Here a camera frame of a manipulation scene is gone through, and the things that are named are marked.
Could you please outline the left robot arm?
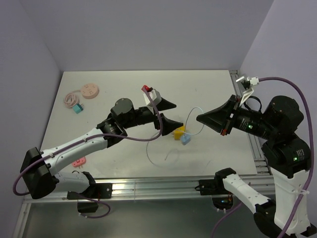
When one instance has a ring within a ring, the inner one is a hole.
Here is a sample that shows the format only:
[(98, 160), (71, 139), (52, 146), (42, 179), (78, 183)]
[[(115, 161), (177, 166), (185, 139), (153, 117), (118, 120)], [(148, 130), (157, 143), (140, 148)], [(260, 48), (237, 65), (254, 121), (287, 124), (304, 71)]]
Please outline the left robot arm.
[(153, 123), (157, 136), (165, 136), (183, 126), (183, 123), (168, 119), (162, 111), (174, 109), (175, 104), (162, 99), (156, 108), (134, 108), (128, 98), (117, 100), (108, 117), (86, 134), (52, 149), (40, 151), (34, 147), (26, 152), (20, 169), (28, 194), (33, 199), (43, 198), (53, 191), (76, 192), (85, 198), (96, 194), (97, 186), (89, 172), (79, 174), (61, 172), (69, 164), (94, 152), (108, 149), (123, 139), (134, 140), (126, 130)]

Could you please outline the yellow cube power adapter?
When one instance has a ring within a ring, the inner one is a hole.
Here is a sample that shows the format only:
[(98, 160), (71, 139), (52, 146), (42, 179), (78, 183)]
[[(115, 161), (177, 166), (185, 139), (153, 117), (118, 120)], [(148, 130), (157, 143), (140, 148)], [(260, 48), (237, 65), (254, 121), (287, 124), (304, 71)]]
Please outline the yellow cube power adapter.
[(179, 128), (177, 128), (177, 129), (175, 129), (172, 132), (174, 140), (180, 140), (180, 138), (184, 134), (184, 132), (185, 132), (185, 126), (184, 125), (179, 127)]

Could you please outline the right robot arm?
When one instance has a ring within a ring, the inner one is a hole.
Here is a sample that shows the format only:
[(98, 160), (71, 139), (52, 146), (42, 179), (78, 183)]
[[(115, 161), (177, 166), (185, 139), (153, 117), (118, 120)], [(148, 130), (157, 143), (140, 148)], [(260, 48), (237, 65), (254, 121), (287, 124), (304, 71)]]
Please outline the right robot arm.
[(308, 144), (295, 133), (304, 119), (298, 103), (275, 96), (261, 112), (241, 107), (241, 102), (239, 96), (232, 95), (224, 105), (196, 119), (223, 136), (235, 128), (264, 139), (262, 152), (273, 175), (275, 198), (255, 191), (232, 168), (216, 172), (213, 179), (200, 180), (196, 190), (201, 195), (234, 194), (253, 213), (259, 230), (270, 238), (315, 235), (304, 189), (312, 156)]

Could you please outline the light blue charger plug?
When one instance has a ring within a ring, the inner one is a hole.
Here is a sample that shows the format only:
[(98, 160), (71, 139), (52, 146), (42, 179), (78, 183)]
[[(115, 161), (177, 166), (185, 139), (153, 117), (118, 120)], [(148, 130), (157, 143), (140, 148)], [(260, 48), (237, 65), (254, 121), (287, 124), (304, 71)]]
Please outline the light blue charger plug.
[(181, 135), (180, 141), (181, 141), (182, 145), (187, 145), (191, 141), (191, 135), (189, 135), (189, 134)]

